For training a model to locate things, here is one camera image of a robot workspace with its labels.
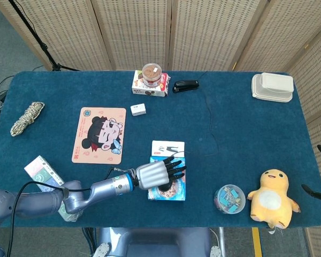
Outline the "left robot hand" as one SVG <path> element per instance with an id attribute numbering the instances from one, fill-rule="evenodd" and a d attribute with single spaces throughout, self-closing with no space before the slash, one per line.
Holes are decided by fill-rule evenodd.
<path id="1" fill-rule="evenodd" d="M 182 160 L 174 160 L 174 156 L 163 160 L 144 164 L 135 170 L 133 185 L 142 190 L 167 185 L 185 175 L 186 166 Z"/>

